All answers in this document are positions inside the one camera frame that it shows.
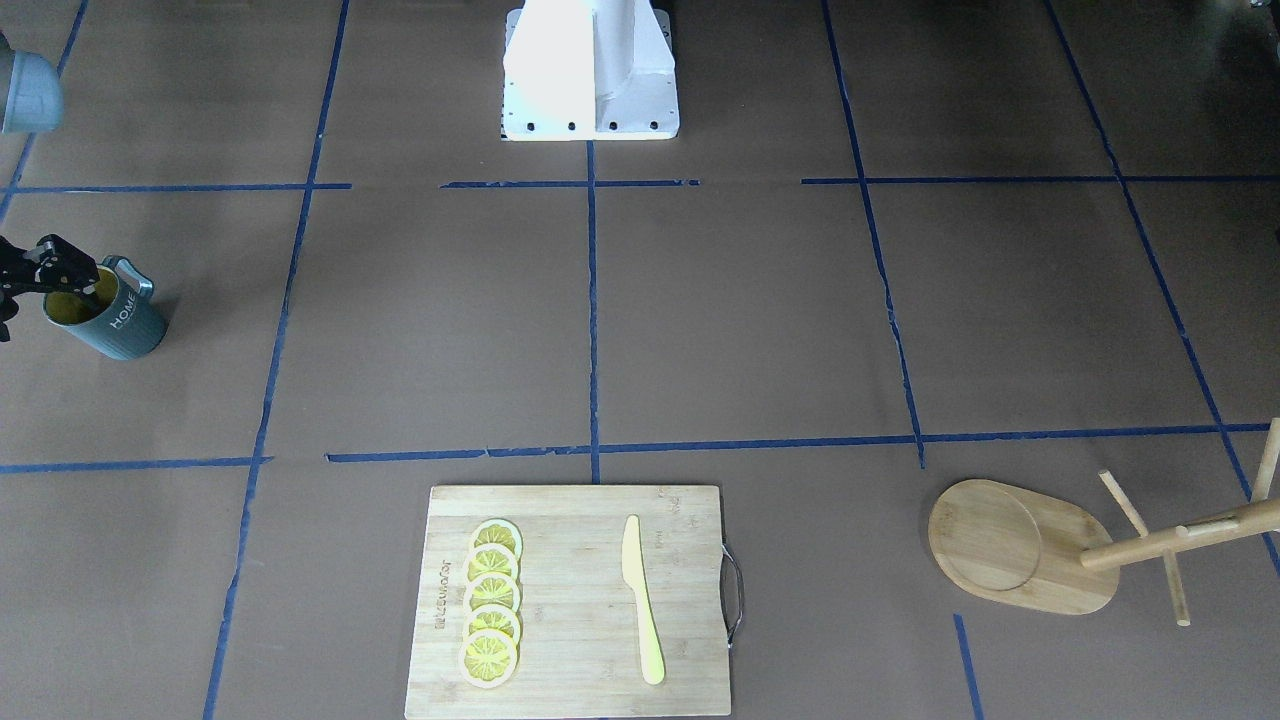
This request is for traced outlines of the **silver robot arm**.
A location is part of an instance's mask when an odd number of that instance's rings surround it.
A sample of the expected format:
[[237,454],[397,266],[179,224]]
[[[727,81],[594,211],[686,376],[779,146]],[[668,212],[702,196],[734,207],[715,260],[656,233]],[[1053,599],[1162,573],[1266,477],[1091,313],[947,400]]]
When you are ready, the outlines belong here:
[[[54,65],[37,53],[15,50],[1,37],[3,132],[31,135],[56,129],[64,100]],[[1,242],[3,292],[92,293],[99,283],[96,261],[58,234],[46,234],[33,249]]]

